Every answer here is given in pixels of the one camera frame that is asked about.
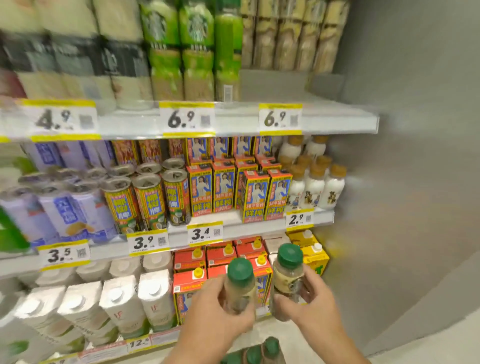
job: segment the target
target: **yellow cap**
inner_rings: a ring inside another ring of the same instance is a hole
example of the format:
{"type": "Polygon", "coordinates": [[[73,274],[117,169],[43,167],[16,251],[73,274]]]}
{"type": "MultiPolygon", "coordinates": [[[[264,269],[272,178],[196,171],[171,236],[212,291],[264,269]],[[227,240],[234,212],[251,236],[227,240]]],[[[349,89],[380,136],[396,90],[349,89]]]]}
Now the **yellow cap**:
{"type": "Polygon", "coordinates": [[[200,267],[195,268],[195,270],[193,271],[193,276],[194,276],[195,278],[201,278],[202,275],[204,275],[204,270],[201,269],[200,267]]]}
{"type": "Polygon", "coordinates": [[[227,254],[232,254],[233,253],[233,248],[232,248],[231,244],[227,244],[227,246],[225,247],[225,253],[227,253],[227,254]]]}
{"type": "Polygon", "coordinates": [[[193,256],[195,258],[201,258],[202,257],[202,249],[201,248],[195,248],[193,250],[193,256]]]}

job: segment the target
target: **yellow and white price tag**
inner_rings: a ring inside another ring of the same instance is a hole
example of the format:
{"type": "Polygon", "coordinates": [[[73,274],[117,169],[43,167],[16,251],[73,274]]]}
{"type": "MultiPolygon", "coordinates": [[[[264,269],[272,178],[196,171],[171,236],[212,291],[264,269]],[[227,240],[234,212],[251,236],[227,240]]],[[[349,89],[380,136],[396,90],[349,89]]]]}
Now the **yellow and white price tag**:
{"type": "Polygon", "coordinates": [[[260,135],[301,135],[302,104],[260,104],[260,135]]]}
{"type": "Polygon", "coordinates": [[[34,142],[101,139],[95,102],[90,100],[22,100],[34,142]]]}
{"type": "Polygon", "coordinates": [[[82,266],[90,263],[88,240],[69,243],[57,243],[37,247],[41,259],[42,271],[82,266]]]}
{"type": "Polygon", "coordinates": [[[215,136],[213,102],[161,101],[160,129],[164,137],[192,138],[215,136]]]}
{"type": "Polygon", "coordinates": [[[314,208],[287,212],[287,231],[313,228],[314,208]]]}
{"type": "Polygon", "coordinates": [[[223,221],[187,225],[189,246],[201,246],[223,241],[223,221]]]}
{"type": "Polygon", "coordinates": [[[146,350],[152,347],[150,335],[141,336],[136,339],[128,339],[126,340],[126,342],[128,354],[131,354],[133,352],[140,352],[142,350],[146,350]]]}
{"type": "Polygon", "coordinates": [[[145,255],[170,249],[167,229],[127,234],[127,244],[130,256],[145,255]]]}

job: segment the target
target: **black label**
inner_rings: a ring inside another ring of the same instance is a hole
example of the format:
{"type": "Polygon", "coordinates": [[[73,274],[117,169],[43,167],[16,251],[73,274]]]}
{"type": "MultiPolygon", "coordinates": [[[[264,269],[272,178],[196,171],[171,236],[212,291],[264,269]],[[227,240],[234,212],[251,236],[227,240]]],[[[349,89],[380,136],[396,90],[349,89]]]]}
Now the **black label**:
{"type": "Polygon", "coordinates": [[[102,38],[52,36],[60,70],[74,76],[104,76],[107,70],[102,60],[102,38]]]}
{"type": "Polygon", "coordinates": [[[104,48],[103,60],[107,73],[112,76],[150,76],[142,44],[109,40],[104,48]]]}
{"type": "Polygon", "coordinates": [[[57,64],[48,35],[4,35],[3,48],[16,72],[57,72],[57,64]]]}

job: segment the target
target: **store shelf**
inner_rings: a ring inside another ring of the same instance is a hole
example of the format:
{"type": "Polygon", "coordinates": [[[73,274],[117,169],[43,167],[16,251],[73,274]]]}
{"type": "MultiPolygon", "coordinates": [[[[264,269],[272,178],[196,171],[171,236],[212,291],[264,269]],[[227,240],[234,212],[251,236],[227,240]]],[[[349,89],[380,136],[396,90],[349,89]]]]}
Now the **store shelf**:
{"type": "MultiPolygon", "coordinates": [[[[261,102],[303,104],[301,128],[304,134],[378,131],[378,115],[306,91],[307,73],[242,70],[240,80],[242,102],[215,103],[216,135],[258,135],[258,104],[261,102]]],[[[160,121],[160,112],[161,109],[117,110],[99,116],[98,134],[109,140],[160,138],[165,129],[160,121]]],[[[0,135],[11,140],[26,140],[31,122],[21,110],[4,110],[0,135]]]]}
{"type": "MultiPolygon", "coordinates": [[[[314,225],[333,224],[335,213],[333,210],[322,210],[317,208],[313,215],[314,225]]],[[[242,224],[239,211],[228,211],[192,218],[191,224],[208,222],[223,222],[224,241],[240,238],[242,236],[260,235],[268,232],[284,231],[286,226],[285,218],[271,221],[253,222],[242,224]]],[[[172,250],[187,247],[187,227],[169,226],[168,240],[172,250]]],[[[91,260],[118,259],[127,257],[128,245],[124,235],[118,235],[108,243],[92,245],[91,260]]],[[[0,260],[0,279],[14,277],[16,275],[40,270],[40,259],[37,255],[23,255],[0,260]]]]}

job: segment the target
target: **gray wall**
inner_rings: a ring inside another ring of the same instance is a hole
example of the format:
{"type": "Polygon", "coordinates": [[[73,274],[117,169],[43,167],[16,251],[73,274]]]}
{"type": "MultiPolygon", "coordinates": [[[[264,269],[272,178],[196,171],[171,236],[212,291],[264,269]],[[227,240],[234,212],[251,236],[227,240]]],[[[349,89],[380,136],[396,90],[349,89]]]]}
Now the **gray wall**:
{"type": "Polygon", "coordinates": [[[458,297],[469,304],[409,338],[380,337],[479,249],[479,11],[477,0],[362,0],[350,13],[336,64],[342,100],[382,117],[378,135],[332,138],[349,174],[335,224],[317,234],[332,255],[324,278],[366,353],[480,306],[478,295],[458,297]]]}

